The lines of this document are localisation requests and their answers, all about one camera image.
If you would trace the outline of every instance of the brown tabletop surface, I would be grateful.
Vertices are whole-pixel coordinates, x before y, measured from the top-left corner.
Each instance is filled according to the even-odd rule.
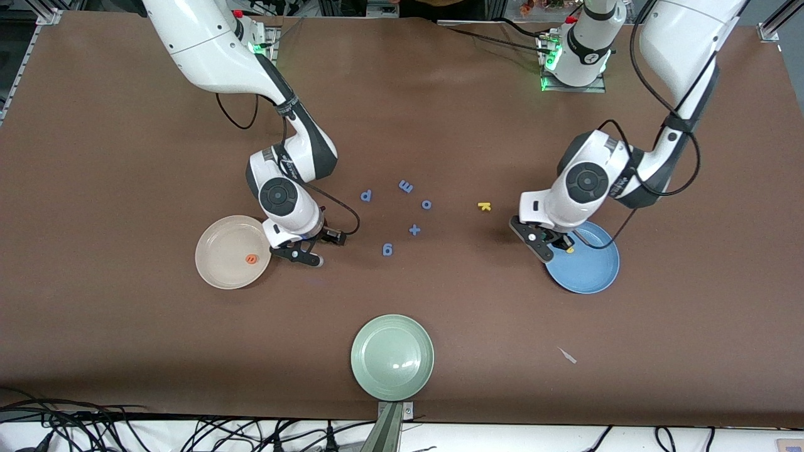
[[[224,291],[197,274],[195,245],[219,218],[261,216],[244,169],[279,139],[277,115],[261,101],[240,131],[148,20],[66,13],[0,128],[0,383],[155,412],[371,418],[349,350],[366,321],[397,313],[435,344],[414,397],[427,421],[801,426],[804,121],[754,29],[718,57],[699,179],[634,217],[611,287],[561,289],[507,226],[577,134],[613,117],[650,147],[665,112],[627,35],[607,93],[576,94],[541,92],[530,51],[424,20],[303,20],[278,65],[338,147],[319,186],[363,226],[344,248],[319,245],[320,269],[275,259]],[[223,100],[251,116],[252,96]],[[593,221],[613,231],[627,213],[610,200]]]

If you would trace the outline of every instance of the white scrap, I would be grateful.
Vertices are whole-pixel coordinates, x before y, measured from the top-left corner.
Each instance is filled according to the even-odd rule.
[[[564,358],[568,359],[570,363],[575,364],[575,363],[577,363],[577,362],[578,362],[578,360],[576,360],[575,358],[573,358],[573,357],[572,357],[572,355],[570,355],[569,353],[567,353],[566,351],[564,351],[564,349],[563,349],[563,348],[561,348],[561,347],[556,347],[556,348],[558,348],[559,350],[561,350],[561,353],[564,353]]]

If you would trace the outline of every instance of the green plate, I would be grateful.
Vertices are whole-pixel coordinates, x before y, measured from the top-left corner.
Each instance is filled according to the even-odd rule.
[[[382,401],[403,401],[421,390],[435,362],[433,341],[412,318],[382,315],[366,323],[352,344],[352,373]]]

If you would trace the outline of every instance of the small plastic toy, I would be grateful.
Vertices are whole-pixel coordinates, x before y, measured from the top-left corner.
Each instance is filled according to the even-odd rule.
[[[411,191],[413,191],[413,185],[411,185],[408,182],[405,182],[404,179],[400,180],[400,188],[405,193],[410,193]]]

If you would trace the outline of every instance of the beige plate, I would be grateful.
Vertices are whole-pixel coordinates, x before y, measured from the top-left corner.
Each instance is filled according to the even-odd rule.
[[[254,282],[271,260],[271,245],[262,223],[249,216],[227,216],[201,235],[195,246],[195,268],[218,289],[239,289]],[[249,264],[251,257],[256,262]]]

